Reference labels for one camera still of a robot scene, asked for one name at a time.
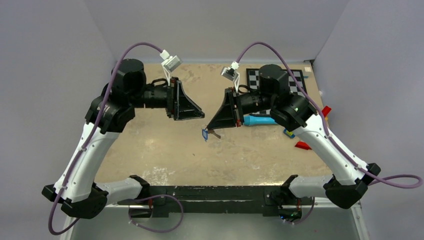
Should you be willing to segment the blue plastic key tag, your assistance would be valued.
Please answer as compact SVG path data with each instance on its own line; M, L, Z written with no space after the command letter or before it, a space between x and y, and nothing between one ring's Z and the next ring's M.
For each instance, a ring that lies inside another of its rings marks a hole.
M208 138L209 138L208 130L207 129L202 129L201 130L201 135L202 135L202 138L204 139L204 141L207 142L208 141Z

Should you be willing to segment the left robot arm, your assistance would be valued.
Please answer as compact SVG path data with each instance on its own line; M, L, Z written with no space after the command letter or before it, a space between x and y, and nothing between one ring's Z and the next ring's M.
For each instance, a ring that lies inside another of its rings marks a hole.
M205 117L177 77L147 83L144 64L137 59L124 59L113 84L106 88L111 92L103 90L90 104L80 141L65 172L42 190L43 196L59 203L69 217L92 219L110 204L132 200L142 205L148 201L150 185L140 176L108 183L94 181L107 152L135 117L137 108L164 109L175 121Z

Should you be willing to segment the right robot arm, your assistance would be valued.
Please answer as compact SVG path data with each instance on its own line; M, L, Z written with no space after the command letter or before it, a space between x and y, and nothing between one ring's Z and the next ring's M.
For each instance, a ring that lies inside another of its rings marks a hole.
M325 128L325 119L317 108L304 96L290 92L289 75L280 66L262 66L258 79L258 89L243 94L233 87L224 91L222 105L207 124L207 131L240 127L245 115L268 110L277 124L306 143L331 170L329 176L290 176L281 187L282 200L292 204L303 197L327 198L336 206L349 209L366 193L372 175L378 175L380 167L355 157Z

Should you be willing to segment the light blue plastic cylinder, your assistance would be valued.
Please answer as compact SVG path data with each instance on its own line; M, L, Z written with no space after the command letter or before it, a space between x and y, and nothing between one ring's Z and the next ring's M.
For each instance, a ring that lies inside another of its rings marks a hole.
M277 125L274 119L269 116L254 116L246 115L244 116L245 126L256 126L256 125Z

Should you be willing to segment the red triangular block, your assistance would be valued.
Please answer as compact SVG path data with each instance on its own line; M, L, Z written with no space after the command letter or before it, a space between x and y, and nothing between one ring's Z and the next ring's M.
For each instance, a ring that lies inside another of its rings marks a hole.
M304 150L311 150L312 149L306 142L303 142L303 141L298 141L295 144L295 147L299 148L299 149L304 149Z

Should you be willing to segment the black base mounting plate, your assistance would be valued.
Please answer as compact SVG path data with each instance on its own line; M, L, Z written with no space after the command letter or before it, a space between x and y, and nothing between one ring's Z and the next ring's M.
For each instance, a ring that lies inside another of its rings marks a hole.
M245 186L150 186L153 216L184 214L261 214L279 216L283 208L298 209L312 205L312 198L297 199L278 185Z

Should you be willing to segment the red green toy block stack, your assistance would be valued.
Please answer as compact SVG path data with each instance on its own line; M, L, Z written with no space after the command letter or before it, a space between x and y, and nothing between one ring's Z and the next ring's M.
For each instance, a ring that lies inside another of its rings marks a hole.
M328 114L331 112L331 110L332 110L332 108L326 105L326 106L325 106L325 107L321 110L321 112L322 112L323 116L324 116L325 118L327 118L327 117L328 117Z

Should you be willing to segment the aluminium frame rail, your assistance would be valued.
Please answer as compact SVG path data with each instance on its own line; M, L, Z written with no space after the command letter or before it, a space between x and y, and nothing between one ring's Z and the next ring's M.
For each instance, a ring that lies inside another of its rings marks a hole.
M278 216L240 213L169 213L120 202L80 220L63 240L367 240L362 206L342 209L317 197L310 206L283 208Z

